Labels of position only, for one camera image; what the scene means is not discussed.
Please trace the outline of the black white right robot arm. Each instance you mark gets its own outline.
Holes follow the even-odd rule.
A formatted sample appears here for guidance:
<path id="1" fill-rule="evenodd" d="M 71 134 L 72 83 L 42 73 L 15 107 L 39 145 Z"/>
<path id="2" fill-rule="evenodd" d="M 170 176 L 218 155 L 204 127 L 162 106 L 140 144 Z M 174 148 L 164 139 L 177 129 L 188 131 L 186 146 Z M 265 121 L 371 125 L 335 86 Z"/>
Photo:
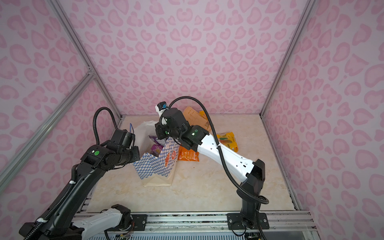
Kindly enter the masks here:
<path id="1" fill-rule="evenodd" d="M 231 221 L 231 229 L 244 227 L 246 229 L 269 229 L 266 214 L 260 213 L 261 205 L 267 205 L 269 200 L 261 196 L 264 186 L 265 163 L 255 162 L 244 158 L 220 143 L 216 135 L 200 126 L 191 126 L 183 113 L 169 109 L 162 102 L 156 107 L 159 122 L 155 124 L 159 139 L 173 139 L 187 150 L 193 150 L 221 164 L 226 175 L 237 188 L 237 194 L 242 199 L 240 219 Z"/>

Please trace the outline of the purple Fox's candy bag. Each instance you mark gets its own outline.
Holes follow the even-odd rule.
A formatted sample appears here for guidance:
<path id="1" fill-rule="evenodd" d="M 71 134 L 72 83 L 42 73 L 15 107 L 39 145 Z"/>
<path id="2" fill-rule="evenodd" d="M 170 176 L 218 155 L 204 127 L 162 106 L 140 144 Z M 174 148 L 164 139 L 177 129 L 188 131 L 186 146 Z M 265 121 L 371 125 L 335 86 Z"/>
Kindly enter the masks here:
<path id="1" fill-rule="evenodd" d="M 166 140 L 160 140 L 157 136 L 149 135 L 149 139 L 153 142 L 150 149 L 150 154 L 158 157 L 166 145 Z"/>

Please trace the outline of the yellow snack bag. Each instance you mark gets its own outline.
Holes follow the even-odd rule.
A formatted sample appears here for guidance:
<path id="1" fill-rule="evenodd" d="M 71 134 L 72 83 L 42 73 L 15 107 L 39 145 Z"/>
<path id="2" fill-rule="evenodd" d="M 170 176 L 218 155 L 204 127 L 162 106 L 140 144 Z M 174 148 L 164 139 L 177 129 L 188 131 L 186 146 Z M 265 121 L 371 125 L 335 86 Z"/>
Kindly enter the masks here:
<path id="1" fill-rule="evenodd" d="M 218 134 L 217 137 L 220 143 L 226 146 L 227 148 L 231 149 L 236 153 L 239 151 L 238 144 L 233 132 Z"/>

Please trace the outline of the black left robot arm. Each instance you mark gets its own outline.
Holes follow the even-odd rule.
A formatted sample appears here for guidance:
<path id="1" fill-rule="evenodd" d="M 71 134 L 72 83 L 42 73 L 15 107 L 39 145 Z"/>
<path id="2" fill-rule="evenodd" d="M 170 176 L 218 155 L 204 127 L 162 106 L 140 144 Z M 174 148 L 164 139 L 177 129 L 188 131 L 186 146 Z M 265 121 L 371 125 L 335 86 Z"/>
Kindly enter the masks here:
<path id="1" fill-rule="evenodd" d="M 74 226 L 73 217 L 106 172 L 140 159 L 135 140 L 135 134 L 117 129 L 111 140 L 89 147 L 72 167 L 71 178 L 58 197 L 33 223 L 24 223 L 19 234 L 26 240 L 82 239 L 85 229 Z"/>

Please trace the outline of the white blue checkered paper bag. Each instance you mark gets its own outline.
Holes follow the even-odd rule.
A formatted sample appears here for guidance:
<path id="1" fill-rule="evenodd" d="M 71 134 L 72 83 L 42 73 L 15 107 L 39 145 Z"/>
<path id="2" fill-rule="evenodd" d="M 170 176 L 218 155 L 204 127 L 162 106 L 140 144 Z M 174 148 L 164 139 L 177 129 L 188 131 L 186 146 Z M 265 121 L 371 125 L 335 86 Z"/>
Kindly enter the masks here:
<path id="1" fill-rule="evenodd" d="M 180 146 L 169 138 L 157 157 L 151 154 L 151 147 L 155 142 L 150 137 L 156 135 L 155 123 L 155 121 L 143 122 L 136 127 L 135 145 L 139 147 L 141 158 L 133 165 L 144 187 L 171 186 Z"/>

